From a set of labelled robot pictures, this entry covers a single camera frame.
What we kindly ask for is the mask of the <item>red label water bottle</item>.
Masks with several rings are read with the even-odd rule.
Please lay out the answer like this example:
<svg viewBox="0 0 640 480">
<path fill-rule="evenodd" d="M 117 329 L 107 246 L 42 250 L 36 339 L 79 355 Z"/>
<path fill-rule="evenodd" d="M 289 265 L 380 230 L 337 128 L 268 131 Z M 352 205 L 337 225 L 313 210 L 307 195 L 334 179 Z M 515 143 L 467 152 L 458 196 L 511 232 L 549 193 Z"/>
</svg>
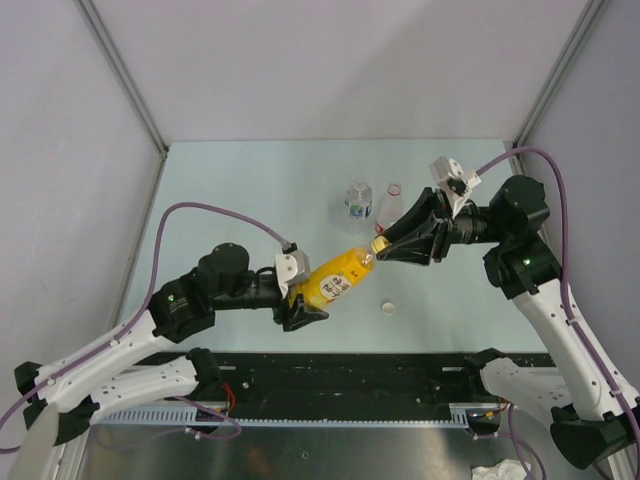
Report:
<svg viewBox="0 0 640 480">
<path fill-rule="evenodd" d="M 375 232 L 381 235 L 404 215 L 404 200 L 400 183 L 391 182 L 380 202 L 375 222 Z"/>
</svg>

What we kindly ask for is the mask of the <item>yellow juice bottle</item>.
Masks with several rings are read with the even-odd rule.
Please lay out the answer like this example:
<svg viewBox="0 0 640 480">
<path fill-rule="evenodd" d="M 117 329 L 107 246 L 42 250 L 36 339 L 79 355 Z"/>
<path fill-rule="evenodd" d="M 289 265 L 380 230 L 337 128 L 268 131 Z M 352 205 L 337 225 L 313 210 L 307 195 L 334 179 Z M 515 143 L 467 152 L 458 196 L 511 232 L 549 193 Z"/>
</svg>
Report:
<svg viewBox="0 0 640 480">
<path fill-rule="evenodd" d="M 307 304 L 325 310 L 344 297 L 375 268 L 376 254 L 370 243 L 351 248 L 315 269 L 306 282 L 294 288 L 292 301 L 302 294 Z"/>
</svg>

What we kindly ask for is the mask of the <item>yellow bottle cap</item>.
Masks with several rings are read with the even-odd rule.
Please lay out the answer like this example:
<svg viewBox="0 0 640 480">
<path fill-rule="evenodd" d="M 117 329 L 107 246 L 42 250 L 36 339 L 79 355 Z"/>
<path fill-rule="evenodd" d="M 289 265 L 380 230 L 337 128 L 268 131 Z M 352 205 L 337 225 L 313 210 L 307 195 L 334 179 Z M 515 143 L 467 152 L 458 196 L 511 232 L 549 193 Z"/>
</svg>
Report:
<svg viewBox="0 0 640 480">
<path fill-rule="evenodd" d="M 389 246 L 390 242 L 384 236 L 377 236 L 370 243 L 370 247 L 375 254 L 384 251 Z"/>
</svg>

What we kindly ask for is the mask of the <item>blue white label water bottle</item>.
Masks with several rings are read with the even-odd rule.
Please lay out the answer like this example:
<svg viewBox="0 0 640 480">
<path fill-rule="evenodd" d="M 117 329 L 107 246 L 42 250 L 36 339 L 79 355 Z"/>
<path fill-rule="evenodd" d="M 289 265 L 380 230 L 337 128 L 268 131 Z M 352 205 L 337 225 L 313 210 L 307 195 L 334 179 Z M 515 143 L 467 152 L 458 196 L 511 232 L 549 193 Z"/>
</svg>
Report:
<svg viewBox="0 0 640 480">
<path fill-rule="evenodd" d="M 345 196 L 347 211 L 347 229 L 350 233 L 359 233 L 366 228 L 372 209 L 372 188 L 363 179 L 354 180 Z"/>
</svg>

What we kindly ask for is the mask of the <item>white bottle cap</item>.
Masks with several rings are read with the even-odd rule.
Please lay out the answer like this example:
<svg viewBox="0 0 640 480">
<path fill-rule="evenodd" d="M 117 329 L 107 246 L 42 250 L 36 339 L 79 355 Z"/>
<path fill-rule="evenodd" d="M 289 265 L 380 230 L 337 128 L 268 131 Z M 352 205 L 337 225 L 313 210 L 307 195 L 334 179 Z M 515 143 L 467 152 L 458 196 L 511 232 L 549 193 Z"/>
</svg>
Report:
<svg viewBox="0 0 640 480">
<path fill-rule="evenodd" d="M 395 306 L 393 303 L 391 302 L 384 302 L 381 305 L 381 312 L 385 315 L 385 316 L 391 316 L 395 313 Z"/>
</svg>

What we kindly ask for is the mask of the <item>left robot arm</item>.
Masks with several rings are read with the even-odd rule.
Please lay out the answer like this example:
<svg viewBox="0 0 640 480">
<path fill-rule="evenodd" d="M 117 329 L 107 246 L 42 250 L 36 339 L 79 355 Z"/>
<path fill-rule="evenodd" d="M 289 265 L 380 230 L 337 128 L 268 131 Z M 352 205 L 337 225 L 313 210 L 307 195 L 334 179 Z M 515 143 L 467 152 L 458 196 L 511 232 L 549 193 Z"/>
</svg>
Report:
<svg viewBox="0 0 640 480">
<path fill-rule="evenodd" d="M 139 361 L 167 351 L 212 328 L 220 311 L 269 309 L 286 332 L 325 320 L 295 287 L 309 276 L 307 257 L 289 248 L 274 265 L 253 271 L 248 251 L 216 246 L 188 273 L 163 285 L 134 317 L 76 353 L 49 365 L 25 362 L 14 370 L 26 396 L 22 410 L 31 427 L 49 405 L 58 410 L 55 442 L 67 443 L 123 409 L 160 399 L 207 400 L 223 391 L 214 354 L 197 347 L 149 370 Z"/>
</svg>

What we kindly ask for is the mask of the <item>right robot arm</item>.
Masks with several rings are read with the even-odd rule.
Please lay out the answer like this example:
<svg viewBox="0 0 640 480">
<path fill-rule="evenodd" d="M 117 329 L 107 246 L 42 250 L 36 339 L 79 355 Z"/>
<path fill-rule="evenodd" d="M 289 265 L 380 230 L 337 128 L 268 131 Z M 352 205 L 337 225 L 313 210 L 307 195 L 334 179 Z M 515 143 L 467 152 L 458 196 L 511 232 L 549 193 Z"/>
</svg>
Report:
<svg viewBox="0 0 640 480">
<path fill-rule="evenodd" d="M 490 203 L 451 206 L 444 189 L 425 188 L 409 211 L 382 234 L 380 261 L 427 266 L 456 244 L 489 243 L 488 281 L 524 315 L 559 371 L 537 377 L 495 349 L 472 356 L 461 376 L 473 401 L 510 400 L 550 431 L 557 449 L 585 470 L 639 443 L 639 392 L 599 344 L 538 231 L 549 216 L 544 187 L 514 175 Z"/>
</svg>

